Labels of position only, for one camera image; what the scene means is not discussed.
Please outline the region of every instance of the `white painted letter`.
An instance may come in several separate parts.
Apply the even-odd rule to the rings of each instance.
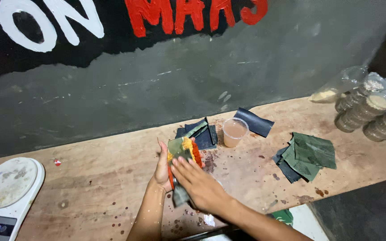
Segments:
[[[44,3],[47,5],[47,8],[49,8],[50,11],[53,13],[57,22],[61,26],[65,37],[72,45],[77,46],[80,40],[78,39],[77,34],[72,29],[72,26],[69,24],[67,17],[83,25],[96,37],[104,37],[104,27],[102,26],[102,23],[99,20],[95,4],[92,0],[80,0],[80,3],[82,4],[88,19],[83,18],[83,16],[81,16],[71,5],[69,5],[64,0],[44,0]]]
[[[13,20],[13,13],[27,12],[31,14],[40,26],[44,42],[36,43],[28,39],[20,32]],[[51,51],[56,45],[57,34],[55,27],[51,24],[46,14],[30,0],[1,0],[0,1],[0,24],[4,32],[19,45],[36,52]]]

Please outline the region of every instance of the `scale platform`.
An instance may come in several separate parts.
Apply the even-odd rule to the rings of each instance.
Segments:
[[[17,157],[0,165],[0,241],[14,241],[44,181],[43,165]]]

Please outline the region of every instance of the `black paint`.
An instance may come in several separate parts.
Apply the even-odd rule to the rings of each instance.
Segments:
[[[86,17],[86,13],[79,1],[66,1],[83,17]],[[176,0],[170,1],[175,22]],[[198,33],[220,36],[228,27],[226,17],[223,11],[220,11],[218,29],[211,32],[209,26],[211,0],[203,0],[205,4],[205,8],[202,12],[204,28],[201,31],[194,29],[193,22],[190,16],[187,15],[182,35],[176,35],[175,30],[170,35],[165,34],[161,23],[154,26],[150,25],[147,21],[144,21],[147,36],[138,38],[133,34],[130,18],[123,0],[95,0],[96,11],[104,27],[105,35],[103,38],[99,39],[81,24],[67,18],[80,39],[78,46],[73,46],[65,38],[61,27],[44,2],[37,0],[33,0],[33,2],[46,14],[47,18],[55,27],[57,33],[56,46],[51,52],[34,52],[11,40],[0,25],[0,75],[14,71],[24,72],[42,64],[62,63],[65,65],[86,68],[92,60],[97,58],[103,52],[108,54],[118,54],[120,52],[133,52],[137,48],[144,50],[160,41],[165,41],[174,37],[183,38]],[[249,0],[232,0],[232,11],[236,22],[241,20],[240,10],[244,6],[253,7],[253,4]],[[25,12],[15,13],[13,14],[13,18],[16,26],[27,38],[34,42],[43,41],[39,25],[30,14]]]

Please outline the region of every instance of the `clear plastic bag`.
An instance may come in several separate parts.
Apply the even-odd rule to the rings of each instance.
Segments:
[[[332,103],[346,91],[358,87],[367,75],[367,66],[352,66],[342,69],[339,74],[309,96],[314,103]]]

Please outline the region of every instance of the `painted wall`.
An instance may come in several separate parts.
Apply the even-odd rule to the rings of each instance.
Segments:
[[[307,96],[386,34],[377,0],[189,1],[182,34],[181,0],[68,2],[0,2],[0,156]]]

